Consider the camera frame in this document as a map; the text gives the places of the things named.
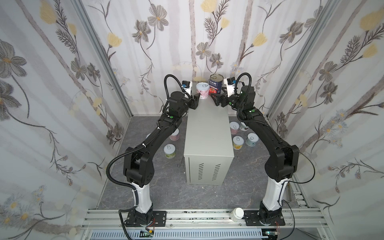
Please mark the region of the pink white can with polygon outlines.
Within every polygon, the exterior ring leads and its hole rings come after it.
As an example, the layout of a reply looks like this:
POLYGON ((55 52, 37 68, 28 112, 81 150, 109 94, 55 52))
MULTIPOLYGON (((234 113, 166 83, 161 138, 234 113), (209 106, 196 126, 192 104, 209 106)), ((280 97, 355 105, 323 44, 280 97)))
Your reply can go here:
POLYGON ((209 97, 210 86, 207 83, 198 83, 196 85, 196 92, 200 94, 200 99, 205 100, 209 97))

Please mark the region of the blue red tomato can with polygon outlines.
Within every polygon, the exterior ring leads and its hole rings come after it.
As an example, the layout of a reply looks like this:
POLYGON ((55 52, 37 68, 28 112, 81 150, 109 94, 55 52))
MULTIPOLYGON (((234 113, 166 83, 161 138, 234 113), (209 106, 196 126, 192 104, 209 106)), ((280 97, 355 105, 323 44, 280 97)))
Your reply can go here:
POLYGON ((220 74, 212 74, 209 78, 209 94, 220 94, 224 77, 220 74))

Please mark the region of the yellow label can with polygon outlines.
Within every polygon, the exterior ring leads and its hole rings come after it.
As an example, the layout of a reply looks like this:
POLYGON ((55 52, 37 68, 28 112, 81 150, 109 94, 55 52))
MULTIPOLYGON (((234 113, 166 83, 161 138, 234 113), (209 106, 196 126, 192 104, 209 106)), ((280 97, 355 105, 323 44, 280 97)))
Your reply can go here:
POLYGON ((240 136, 233 137, 234 150, 240 150, 243 147, 244 143, 245 143, 245 141, 242 137, 240 137, 240 136))

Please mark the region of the green label can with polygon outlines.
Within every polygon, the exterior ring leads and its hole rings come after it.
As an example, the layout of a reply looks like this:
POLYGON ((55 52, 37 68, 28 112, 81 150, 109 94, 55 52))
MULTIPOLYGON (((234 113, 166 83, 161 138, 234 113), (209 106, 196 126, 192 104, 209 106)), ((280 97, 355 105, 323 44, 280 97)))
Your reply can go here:
POLYGON ((166 158, 172 159, 176 156, 176 147, 172 144, 167 144, 164 146, 164 153, 166 158))

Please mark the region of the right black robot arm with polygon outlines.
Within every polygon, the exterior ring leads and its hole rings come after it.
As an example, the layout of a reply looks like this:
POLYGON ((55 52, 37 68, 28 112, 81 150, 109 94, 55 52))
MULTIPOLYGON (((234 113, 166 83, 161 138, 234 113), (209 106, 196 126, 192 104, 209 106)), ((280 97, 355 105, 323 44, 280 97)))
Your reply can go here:
POLYGON ((270 157, 265 163, 268 185, 265 196, 256 213, 256 222, 261 226, 285 225, 282 214, 283 193, 293 174, 297 171, 301 152, 296 145, 289 145, 267 123, 265 117, 254 106, 255 90, 252 77, 242 73, 226 80, 223 93, 212 94, 216 106, 230 106, 236 111, 240 122, 248 126, 263 142, 270 157))

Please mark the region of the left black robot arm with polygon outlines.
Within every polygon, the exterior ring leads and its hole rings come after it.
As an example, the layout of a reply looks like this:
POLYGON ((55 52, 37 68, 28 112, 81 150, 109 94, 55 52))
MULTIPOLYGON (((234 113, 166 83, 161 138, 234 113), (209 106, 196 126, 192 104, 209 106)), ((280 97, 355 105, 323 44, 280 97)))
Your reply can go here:
POLYGON ((164 78, 167 100, 162 114, 157 120, 156 128, 135 148, 113 158, 107 165, 106 175, 110 182, 128 187, 134 194, 134 206, 127 210, 119 210, 119 218, 123 228, 154 224, 153 203, 150 198, 150 182, 154 177, 153 157, 163 142, 171 136, 182 123, 188 110, 195 110, 199 104, 200 94, 192 94, 193 83, 180 81, 176 76, 168 74, 164 78), (123 159, 123 174, 126 182, 116 180, 111 175, 111 167, 123 159))

